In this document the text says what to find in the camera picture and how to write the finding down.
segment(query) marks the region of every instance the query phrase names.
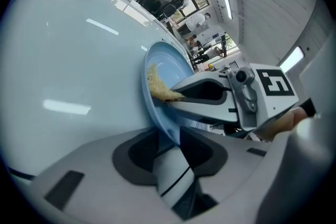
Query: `person's hand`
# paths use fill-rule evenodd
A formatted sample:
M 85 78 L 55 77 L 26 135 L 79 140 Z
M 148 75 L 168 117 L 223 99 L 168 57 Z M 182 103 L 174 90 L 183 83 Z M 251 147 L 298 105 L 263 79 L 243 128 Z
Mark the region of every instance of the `person's hand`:
M 278 133 L 292 130 L 300 121 L 307 117 L 304 109 L 299 106 L 289 110 L 276 121 L 266 124 L 253 132 L 263 140 L 273 141 Z

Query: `white countertop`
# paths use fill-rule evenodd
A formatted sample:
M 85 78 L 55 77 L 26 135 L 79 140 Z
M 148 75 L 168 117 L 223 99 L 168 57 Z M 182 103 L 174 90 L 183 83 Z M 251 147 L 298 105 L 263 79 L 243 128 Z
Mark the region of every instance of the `white countertop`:
M 1 25 L 1 150 L 37 175 L 83 143 L 153 125 L 145 51 L 182 45 L 131 0 L 12 0 Z

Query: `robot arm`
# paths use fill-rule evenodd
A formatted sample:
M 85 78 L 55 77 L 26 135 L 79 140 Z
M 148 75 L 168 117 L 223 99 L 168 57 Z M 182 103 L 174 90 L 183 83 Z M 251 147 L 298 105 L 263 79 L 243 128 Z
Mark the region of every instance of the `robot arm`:
M 235 123 L 245 131 L 278 119 L 299 100 L 280 67 L 253 63 L 226 74 L 197 73 L 172 90 L 185 96 L 169 104 L 181 115 L 212 125 Z

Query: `yellow sponge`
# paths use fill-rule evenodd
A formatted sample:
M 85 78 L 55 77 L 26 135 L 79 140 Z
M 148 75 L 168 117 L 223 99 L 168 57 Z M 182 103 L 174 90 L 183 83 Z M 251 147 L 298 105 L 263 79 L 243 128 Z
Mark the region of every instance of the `yellow sponge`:
M 179 101 L 184 97 L 179 92 L 170 90 L 160 79 L 156 65 L 152 64 L 147 70 L 147 83 L 151 96 L 160 99 L 163 102 Z

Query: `blue plate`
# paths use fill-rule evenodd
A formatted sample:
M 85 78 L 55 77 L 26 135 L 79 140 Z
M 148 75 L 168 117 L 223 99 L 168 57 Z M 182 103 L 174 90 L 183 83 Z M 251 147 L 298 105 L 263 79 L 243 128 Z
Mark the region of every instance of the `blue plate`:
M 141 71 L 142 91 L 152 120 L 176 145 L 180 145 L 180 126 L 206 130 L 206 125 L 178 116 L 176 111 L 160 100 L 152 99 L 147 84 L 147 69 L 152 64 L 156 64 L 159 77 L 169 88 L 192 76 L 194 72 L 183 56 L 165 42 L 157 42 L 148 49 Z

